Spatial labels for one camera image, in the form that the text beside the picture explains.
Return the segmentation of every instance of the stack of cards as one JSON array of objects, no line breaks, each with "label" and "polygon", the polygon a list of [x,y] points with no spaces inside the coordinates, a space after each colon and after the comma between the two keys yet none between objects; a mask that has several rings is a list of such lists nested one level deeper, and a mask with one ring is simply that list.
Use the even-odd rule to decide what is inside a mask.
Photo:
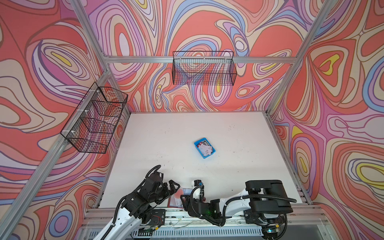
[{"label": "stack of cards", "polygon": [[198,145],[197,145],[197,148],[200,150],[201,154],[203,155],[203,157],[206,157],[208,155],[211,155],[212,152],[213,152],[213,148],[211,145],[209,145],[209,143],[204,140],[204,141],[201,141]]}]

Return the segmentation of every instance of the blue basket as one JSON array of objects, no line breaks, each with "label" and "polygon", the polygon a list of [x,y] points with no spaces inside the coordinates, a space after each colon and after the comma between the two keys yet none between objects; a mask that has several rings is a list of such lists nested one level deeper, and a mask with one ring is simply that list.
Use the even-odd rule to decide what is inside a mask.
[{"label": "blue basket", "polygon": [[[197,145],[198,145],[201,141],[207,141],[207,143],[212,147],[212,153],[211,153],[211,155],[208,155],[208,156],[204,157],[203,154],[201,153],[200,149],[197,148]],[[208,141],[205,137],[202,138],[202,139],[200,139],[200,140],[198,140],[198,141],[196,141],[196,142],[194,142],[194,144],[195,144],[196,149],[199,151],[200,155],[201,155],[203,158],[207,158],[207,157],[209,157],[209,156],[212,156],[212,154],[214,154],[214,153],[216,152],[216,150],[213,148],[213,146],[209,143],[209,141]]]}]

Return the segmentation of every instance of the wire basket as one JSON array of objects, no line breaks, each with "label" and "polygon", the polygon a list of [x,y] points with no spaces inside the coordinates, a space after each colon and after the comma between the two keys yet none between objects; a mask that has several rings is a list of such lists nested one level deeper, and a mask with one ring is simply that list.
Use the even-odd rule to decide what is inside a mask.
[{"label": "wire basket", "polygon": [[174,85],[231,85],[237,71],[232,51],[174,51]]},{"label": "wire basket", "polygon": [[120,90],[97,87],[65,138],[79,152],[106,153],[127,99]]}]

